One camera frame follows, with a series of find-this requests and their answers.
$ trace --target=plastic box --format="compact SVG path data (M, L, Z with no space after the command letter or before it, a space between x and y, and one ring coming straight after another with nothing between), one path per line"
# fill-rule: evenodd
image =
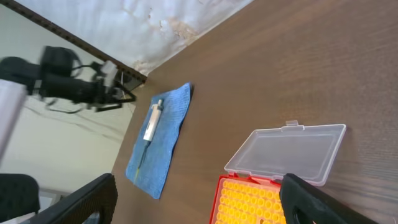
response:
M287 121L286 124L281 128L253 131L227 163L224 169L228 175L219 178L210 223L225 223L216 215L219 212L218 206L223 204L220 202L221 191L224 189L223 182L228 179L243 185L254 184L258 189L267 186L276 192L280 189L277 180L282 180L286 173L293 173L315 186L325 184L343 139L345 124L303 126L297 121ZM236 222L251 223L240 219ZM253 223L268 222L264 217L258 217ZM283 223L283 221L271 220L269 223Z

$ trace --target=blue towel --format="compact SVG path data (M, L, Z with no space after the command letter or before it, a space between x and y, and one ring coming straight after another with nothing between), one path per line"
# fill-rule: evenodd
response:
M163 99L162 114L137 177L136 171L144 152L145 140L143 140L143 137L152 113L151 108L149 108L144 124L139 131L132 156L126 168L126 177L154 199L160 198L166 182L173 148L191 100L190 83L184 84L179 89L152 97L150 105L152 106L160 99Z

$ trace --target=table surface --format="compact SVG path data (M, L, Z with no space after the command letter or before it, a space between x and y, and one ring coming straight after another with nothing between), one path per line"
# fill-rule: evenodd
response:
M208 223L218 177L255 129L344 123L324 191L398 219L398 1L254 1L154 70L113 168L113 223ZM151 96L192 82L160 200L124 176Z

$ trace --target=white sheet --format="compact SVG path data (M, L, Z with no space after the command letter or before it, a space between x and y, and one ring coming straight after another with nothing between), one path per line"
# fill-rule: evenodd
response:
M252 0L17 0L144 75Z

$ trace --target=clear plastic lid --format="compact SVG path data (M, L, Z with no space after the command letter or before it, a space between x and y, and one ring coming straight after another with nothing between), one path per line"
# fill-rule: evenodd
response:
M324 185L346 125L303 126L297 121L286 124L253 131L224 169L272 180L293 173L312 185Z

